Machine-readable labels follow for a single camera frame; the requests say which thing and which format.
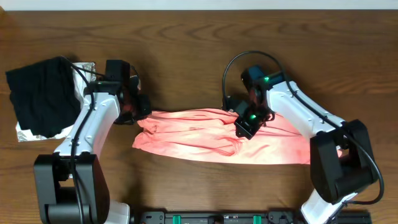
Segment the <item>pink printed t-shirt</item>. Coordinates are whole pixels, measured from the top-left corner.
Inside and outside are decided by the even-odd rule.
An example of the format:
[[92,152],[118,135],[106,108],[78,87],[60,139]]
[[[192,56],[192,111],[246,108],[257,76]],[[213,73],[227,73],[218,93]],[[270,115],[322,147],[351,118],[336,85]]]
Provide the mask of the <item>pink printed t-shirt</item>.
[[236,113],[219,109],[154,111],[138,121],[133,148],[201,162],[309,164],[310,144],[285,118],[263,126],[252,139],[236,136]]

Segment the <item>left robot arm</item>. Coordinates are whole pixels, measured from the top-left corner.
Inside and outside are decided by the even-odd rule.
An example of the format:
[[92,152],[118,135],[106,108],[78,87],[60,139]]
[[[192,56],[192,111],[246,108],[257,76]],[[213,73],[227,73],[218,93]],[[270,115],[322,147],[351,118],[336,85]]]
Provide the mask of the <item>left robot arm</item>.
[[131,223],[130,206],[110,199],[99,157],[114,124],[133,125],[151,114],[136,69],[107,60],[104,77],[86,82],[83,107],[70,134],[34,163],[42,223]]

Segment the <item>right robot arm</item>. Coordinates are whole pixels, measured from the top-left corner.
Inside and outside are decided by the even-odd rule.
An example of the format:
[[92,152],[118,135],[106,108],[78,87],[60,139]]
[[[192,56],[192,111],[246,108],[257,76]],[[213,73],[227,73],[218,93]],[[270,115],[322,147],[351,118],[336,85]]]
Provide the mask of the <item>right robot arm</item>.
[[310,176],[314,190],[301,206],[305,223],[331,223],[354,197],[369,185],[384,183],[374,161],[366,126],[330,114],[304,94],[284,71],[266,74],[252,66],[241,74],[250,100],[227,108],[238,114],[236,135],[252,139],[277,114],[288,120],[310,142]]

